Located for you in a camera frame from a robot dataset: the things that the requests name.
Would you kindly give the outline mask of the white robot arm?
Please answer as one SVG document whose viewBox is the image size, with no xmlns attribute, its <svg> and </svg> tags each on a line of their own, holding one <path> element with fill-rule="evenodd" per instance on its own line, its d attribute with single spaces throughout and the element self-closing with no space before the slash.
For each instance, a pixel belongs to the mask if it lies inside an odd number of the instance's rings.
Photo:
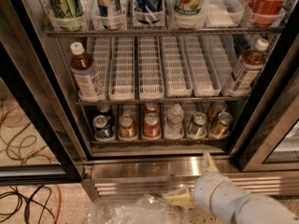
<svg viewBox="0 0 299 224">
<path fill-rule="evenodd" d="M 208 152 L 193 190 L 176 189 L 163 198 L 174 206 L 200 207 L 225 224 L 299 224 L 299 217 L 279 201 L 235 185 L 219 171 Z"/>
</svg>

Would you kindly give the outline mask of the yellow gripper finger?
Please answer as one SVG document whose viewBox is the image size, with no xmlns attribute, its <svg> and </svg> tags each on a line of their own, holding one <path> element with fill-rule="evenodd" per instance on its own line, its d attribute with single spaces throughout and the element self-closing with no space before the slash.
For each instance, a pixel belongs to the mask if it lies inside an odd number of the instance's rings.
<svg viewBox="0 0 299 224">
<path fill-rule="evenodd" d="M 195 201 L 188 188 L 180 188 L 163 195 L 163 198 L 174 206 L 180 206 L 185 208 L 194 208 Z"/>
<path fill-rule="evenodd" d="M 211 155 L 206 151 L 203 154 L 203 160 L 202 160 L 202 173 L 207 173 L 207 172 L 218 172 L 219 169 L 217 165 L 215 164 L 213 158 Z"/>
</svg>

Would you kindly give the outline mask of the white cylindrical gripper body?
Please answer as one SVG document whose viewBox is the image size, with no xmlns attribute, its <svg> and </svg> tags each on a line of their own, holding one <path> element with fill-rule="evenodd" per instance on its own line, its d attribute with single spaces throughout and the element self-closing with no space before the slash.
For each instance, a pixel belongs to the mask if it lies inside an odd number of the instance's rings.
<svg viewBox="0 0 299 224">
<path fill-rule="evenodd" d="M 219 172 L 202 174 L 194 183 L 192 196 L 204 211 L 216 217 L 234 217 L 249 199 L 249 193 Z"/>
</svg>

